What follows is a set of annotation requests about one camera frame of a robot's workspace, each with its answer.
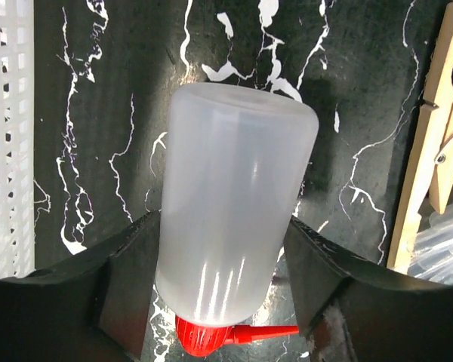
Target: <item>red cap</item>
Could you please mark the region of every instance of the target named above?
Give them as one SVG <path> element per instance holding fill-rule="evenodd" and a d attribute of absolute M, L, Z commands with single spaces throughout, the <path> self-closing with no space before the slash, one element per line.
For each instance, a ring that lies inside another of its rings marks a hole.
<path fill-rule="evenodd" d="M 232 327 L 202 327 L 176 316 L 176 335 L 184 350 L 195 357 L 206 357 L 221 347 Z"/>
<path fill-rule="evenodd" d="M 184 350 L 195 357 L 206 357 L 222 345 L 241 345 L 261 339 L 298 334 L 297 326 L 202 327 L 176 316 L 176 334 Z"/>

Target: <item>clothespin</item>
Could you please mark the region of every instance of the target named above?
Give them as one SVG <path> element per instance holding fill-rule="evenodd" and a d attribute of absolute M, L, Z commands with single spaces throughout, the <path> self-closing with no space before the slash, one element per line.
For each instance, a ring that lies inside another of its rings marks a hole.
<path fill-rule="evenodd" d="M 453 2 L 446 6 L 431 60 L 396 215 L 387 266 L 398 272 L 408 271 L 427 193 L 434 209 L 444 213 L 453 186 L 452 72 Z"/>

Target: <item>squeeze bottle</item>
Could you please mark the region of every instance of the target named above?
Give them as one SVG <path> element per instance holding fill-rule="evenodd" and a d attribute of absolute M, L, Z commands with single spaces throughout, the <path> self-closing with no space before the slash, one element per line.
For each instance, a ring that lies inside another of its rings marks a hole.
<path fill-rule="evenodd" d="M 178 88 L 169 119 L 156 287 L 180 321 L 224 331 L 266 297 L 319 122 L 213 83 Z"/>

